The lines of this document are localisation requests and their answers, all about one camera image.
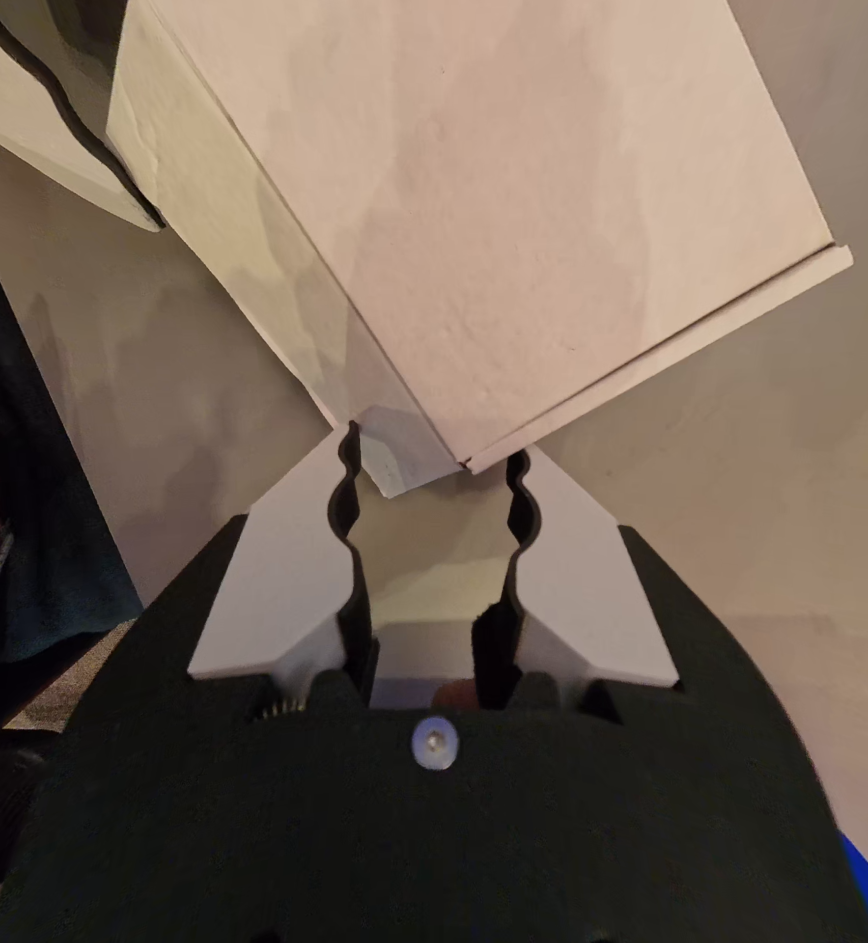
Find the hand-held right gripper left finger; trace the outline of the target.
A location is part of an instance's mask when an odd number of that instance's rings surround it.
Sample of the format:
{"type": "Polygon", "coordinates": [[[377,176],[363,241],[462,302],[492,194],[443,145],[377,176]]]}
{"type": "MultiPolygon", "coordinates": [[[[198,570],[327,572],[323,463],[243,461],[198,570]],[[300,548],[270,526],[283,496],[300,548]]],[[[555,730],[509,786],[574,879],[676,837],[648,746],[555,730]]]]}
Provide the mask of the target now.
{"type": "Polygon", "coordinates": [[[364,703],[375,637],[362,562],[356,422],[334,429],[250,507],[199,637],[196,680],[266,675],[304,701],[318,674],[341,669],[364,703]]]}

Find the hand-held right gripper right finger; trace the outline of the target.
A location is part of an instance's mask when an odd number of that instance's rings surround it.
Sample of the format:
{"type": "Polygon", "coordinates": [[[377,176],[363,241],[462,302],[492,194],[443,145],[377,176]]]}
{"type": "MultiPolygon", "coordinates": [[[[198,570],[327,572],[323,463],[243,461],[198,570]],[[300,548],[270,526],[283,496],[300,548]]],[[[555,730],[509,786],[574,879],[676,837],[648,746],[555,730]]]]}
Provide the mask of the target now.
{"type": "Polygon", "coordinates": [[[505,482],[516,547],[472,628],[479,706],[506,708],[533,673],[569,708],[604,681],[673,689],[678,670],[616,519],[534,445],[509,457],[505,482]]]}

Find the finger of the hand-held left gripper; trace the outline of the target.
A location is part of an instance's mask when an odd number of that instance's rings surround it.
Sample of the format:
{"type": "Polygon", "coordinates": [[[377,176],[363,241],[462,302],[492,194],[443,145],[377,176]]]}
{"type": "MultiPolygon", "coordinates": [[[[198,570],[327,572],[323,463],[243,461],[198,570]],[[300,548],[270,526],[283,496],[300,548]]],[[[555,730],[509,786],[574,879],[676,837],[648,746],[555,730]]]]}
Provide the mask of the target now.
{"type": "Polygon", "coordinates": [[[157,208],[106,140],[125,2],[0,2],[0,145],[156,232],[157,208]]]}

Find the white cardboard box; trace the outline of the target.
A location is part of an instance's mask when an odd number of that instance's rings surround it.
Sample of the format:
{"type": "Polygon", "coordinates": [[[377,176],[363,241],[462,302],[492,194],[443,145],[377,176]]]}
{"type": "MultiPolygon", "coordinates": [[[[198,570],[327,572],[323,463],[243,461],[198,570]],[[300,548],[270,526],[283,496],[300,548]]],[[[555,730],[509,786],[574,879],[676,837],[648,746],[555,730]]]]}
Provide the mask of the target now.
{"type": "Polygon", "coordinates": [[[108,133],[389,498],[852,265],[727,2],[129,2],[108,133]]]}

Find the person's dark clothing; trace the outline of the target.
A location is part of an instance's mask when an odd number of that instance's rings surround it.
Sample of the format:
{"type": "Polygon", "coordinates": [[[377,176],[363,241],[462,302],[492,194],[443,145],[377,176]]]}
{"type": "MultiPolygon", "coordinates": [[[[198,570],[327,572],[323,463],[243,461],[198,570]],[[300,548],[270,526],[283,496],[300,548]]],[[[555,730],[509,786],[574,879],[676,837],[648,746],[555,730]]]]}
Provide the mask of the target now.
{"type": "Polygon", "coordinates": [[[140,597],[0,282],[0,663],[135,619],[140,597]]]}

